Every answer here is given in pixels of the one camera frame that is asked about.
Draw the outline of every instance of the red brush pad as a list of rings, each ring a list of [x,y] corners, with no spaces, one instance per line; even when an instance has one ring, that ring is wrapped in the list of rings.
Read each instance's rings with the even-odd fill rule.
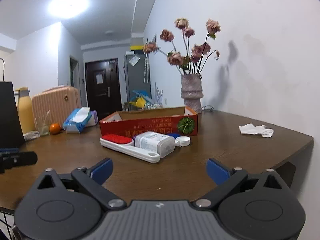
[[[132,139],[129,137],[121,136],[121,135],[116,135],[116,134],[106,134],[102,136],[102,139],[110,142],[114,142],[117,144],[127,144],[132,142]]]

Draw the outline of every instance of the ribbed suitcase shell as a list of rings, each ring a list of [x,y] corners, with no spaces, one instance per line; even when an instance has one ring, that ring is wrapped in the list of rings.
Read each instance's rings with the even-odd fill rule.
[[[81,107],[79,91],[71,86],[54,87],[32,98],[34,118],[40,117],[43,121],[50,110],[49,122],[58,123],[61,127],[72,111]]]

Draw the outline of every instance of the white tissue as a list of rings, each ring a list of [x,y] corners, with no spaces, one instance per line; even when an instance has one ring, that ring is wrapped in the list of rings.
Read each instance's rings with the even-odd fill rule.
[[[76,115],[72,118],[73,122],[83,122],[89,114],[90,108],[89,107],[82,107]]]
[[[273,135],[273,129],[266,129],[264,124],[254,126],[252,123],[249,123],[244,126],[239,126],[239,130],[242,134],[261,134],[262,137],[271,137]]]

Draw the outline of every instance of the brown tabletop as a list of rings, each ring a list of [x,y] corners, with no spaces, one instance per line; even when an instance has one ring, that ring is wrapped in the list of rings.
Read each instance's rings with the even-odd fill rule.
[[[241,135],[239,125],[266,124],[274,129],[271,138]],[[114,170],[104,186],[123,198],[194,200],[215,187],[205,163],[215,158],[228,167],[242,167],[250,173],[277,168],[290,156],[312,145],[311,136],[250,118],[214,111],[199,115],[199,132],[188,147],[176,148],[159,163],[148,163],[100,145],[99,126],[82,134],[50,135],[28,142],[22,150],[38,154],[36,165],[17,167],[0,174],[0,207],[14,210],[45,168],[70,173],[90,167],[105,157]]]

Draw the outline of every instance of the ribbed gray panel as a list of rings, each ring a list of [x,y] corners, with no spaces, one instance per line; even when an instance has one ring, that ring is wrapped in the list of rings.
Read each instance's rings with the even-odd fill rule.
[[[133,201],[109,212],[84,240],[235,240],[209,211],[197,211],[187,201]]]

